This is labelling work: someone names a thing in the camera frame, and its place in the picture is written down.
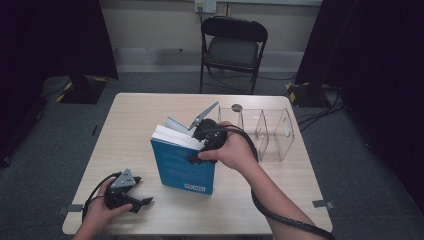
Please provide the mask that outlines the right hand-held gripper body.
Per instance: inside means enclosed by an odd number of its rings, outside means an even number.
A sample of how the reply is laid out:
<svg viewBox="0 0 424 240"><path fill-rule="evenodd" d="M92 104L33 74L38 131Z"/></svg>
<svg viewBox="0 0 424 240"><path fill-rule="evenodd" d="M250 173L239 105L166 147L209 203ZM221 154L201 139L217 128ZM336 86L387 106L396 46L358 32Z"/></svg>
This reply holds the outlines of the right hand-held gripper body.
<svg viewBox="0 0 424 240"><path fill-rule="evenodd" d="M219 127L214 120L207 118L207 115L218 104L218 101L213 102L211 106L199 113L192 123L187 126L188 130L194 129L192 137L204 144L200 152L219 149L227 140L224 128Z"/></svg>

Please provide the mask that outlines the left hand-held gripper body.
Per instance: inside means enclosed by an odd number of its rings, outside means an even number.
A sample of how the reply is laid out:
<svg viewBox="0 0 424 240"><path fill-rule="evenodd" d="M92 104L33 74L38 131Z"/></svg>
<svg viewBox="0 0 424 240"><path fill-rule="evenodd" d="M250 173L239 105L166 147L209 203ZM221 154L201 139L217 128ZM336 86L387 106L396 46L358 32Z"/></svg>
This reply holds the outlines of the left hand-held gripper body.
<svg viewBox="0 0 424 240"><path fill-rule="evenodd" d="M119 208L126 204L135 207L135 201L127 193L136 185L136 181L129 168L120 172L116 179L107 187L104 200L109 209Z"/></svg>

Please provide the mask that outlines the blue book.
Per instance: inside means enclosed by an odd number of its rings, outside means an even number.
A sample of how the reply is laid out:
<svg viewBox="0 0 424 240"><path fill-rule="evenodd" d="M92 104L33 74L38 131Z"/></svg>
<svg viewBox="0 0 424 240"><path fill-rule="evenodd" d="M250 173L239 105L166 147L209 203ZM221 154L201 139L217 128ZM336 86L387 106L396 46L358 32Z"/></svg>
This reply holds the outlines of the blue book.
<svg viewBox="0 0 424 240"><path fill-rule="evenodd" d="M194 130L168 117L157 125L150 142L163 185L186 191L211 195L213 193L215 164L193 162L204 146L192 137Z"/></svg>

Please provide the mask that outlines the clear acrylic book rack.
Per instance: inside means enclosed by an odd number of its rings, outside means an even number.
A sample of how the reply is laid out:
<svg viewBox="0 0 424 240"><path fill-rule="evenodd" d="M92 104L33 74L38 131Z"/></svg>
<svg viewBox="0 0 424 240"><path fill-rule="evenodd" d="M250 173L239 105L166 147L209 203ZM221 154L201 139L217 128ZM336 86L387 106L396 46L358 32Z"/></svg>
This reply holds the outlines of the clear acrylic book rack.
<svg viewBox="0 0 424 240"><path fill-rule="evenodd" d="M282 162L295 138L286 108L243 108L234 112L231 107L219 107L218 121L229 121L244 130L252 139L260 162Z"/></svg>

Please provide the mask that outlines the person's left hand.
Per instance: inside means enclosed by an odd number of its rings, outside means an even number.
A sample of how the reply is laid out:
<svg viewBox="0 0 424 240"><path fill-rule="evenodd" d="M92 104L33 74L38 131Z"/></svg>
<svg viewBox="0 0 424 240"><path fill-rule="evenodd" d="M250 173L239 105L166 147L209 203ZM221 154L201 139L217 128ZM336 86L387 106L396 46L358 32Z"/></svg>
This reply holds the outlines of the person's left hand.
<svg viewBox="0 0 424 240"><path fill-rule="evenodd" d="M107 224L109 224L115 217L128 212L132 208L131 204L126 204L115 209L109 209L105 205L104 195L106 189L114 180L114 177L109 178L105 183L101 185L96 197L91 201L89 205L88 212L81 226L87 226L89 228L98 228L101 232L101 230Z"/></svg>

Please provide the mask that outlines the person's right hand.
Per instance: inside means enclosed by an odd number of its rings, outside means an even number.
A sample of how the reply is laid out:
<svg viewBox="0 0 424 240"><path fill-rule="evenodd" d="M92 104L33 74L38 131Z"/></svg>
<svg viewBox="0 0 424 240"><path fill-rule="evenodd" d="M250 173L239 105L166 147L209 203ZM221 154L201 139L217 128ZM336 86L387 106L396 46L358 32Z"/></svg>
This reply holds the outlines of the person's right hand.
<svg viewBox="0 0 424 240"><path fill-rule="evenodd" d="M219 160L243 176L255 171L259 164L242 131L228 121L221 122L219 127L227 133L225 144L219 149L202 151L198 157L201 160Z"/></svg>

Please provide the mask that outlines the grey tape strip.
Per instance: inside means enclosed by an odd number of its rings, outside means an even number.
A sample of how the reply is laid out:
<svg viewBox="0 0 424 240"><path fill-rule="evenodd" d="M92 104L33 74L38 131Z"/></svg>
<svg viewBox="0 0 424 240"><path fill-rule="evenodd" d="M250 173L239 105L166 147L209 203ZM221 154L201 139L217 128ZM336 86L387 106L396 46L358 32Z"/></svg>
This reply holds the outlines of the grey tape strip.
<svg viewBox="0 0 424 240"><path fill-rule="evenodd" d="M82 204L71 204L67 206L61 206L57 213L60 215L66 215L69 212L81 212L83 210Z"/></svg>
<svg viewBox="0 0 424 240"><path fill-rule="evenodd" d="M335 207L332 201L315 200L315 201L312 201L312 203L315 208L325 207L327 209L333 209Z"/></svg>

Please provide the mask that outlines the black folding chair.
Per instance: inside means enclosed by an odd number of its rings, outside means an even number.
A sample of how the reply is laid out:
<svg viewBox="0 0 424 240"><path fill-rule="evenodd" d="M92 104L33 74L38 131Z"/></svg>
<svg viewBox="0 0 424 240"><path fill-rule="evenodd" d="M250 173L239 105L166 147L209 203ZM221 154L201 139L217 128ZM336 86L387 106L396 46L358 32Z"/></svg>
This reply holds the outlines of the black folding chair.
<svg viewBox="0 0 424 240"><path fill-rule="evenodd" d="M267 29L256 21L212 16L201 23L201 63L199 92L203 91L204 68L251 74L251 90L257 82Z"/></svg>

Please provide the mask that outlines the stand base with striped tape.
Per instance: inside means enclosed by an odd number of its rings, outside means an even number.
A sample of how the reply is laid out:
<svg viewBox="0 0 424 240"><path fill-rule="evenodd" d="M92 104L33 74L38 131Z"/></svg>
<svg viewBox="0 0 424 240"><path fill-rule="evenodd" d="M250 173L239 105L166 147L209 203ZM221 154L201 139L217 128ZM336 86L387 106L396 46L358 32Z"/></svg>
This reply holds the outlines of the stand base with striped tape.
<svg viewBox="0 0 424 240"><path fill-rule="evenodd" d="M297 107L329 108L331 103L321 88L313 88L309 83L285 85L290 102Z"/></svg>
<svg viewBox="0 0 424 240"><path fill-rule="evenodd" d="M96 104L107 83L107 78L96 76L77 80L70 76L50 77L43 83L41 97L64 104Z"/></svg>

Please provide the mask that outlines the black curtain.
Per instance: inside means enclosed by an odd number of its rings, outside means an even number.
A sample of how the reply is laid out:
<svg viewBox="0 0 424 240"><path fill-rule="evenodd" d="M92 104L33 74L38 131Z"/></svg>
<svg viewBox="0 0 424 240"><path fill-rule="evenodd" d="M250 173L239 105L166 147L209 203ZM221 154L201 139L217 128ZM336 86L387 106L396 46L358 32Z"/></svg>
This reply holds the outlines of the black curtain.
<svg viewBox="0 0 424 240"><path fill-rule="evenodd" d="M118 77L100 0L0 0L0 167L41 112L53 76Z"/></svg>
<svg viewBox="0 0 424 240"><path fill-rule="evenodd" d="M424 0L322 0L296 81L341 88L424 214Z"/></svg>

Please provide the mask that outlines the white wall outlet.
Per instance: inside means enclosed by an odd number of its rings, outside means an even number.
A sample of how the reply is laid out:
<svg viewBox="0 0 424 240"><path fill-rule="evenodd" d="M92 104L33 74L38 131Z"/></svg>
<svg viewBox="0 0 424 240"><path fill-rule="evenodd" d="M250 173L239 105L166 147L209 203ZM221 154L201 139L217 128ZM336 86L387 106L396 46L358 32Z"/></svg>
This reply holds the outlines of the white wall outlet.
<svg viewBox="0 0 424 240"><path fill-rule="evenodd" d="M194 11L196 13L214 14L217 10L217 2L215 0L195 0Z"/></svg>

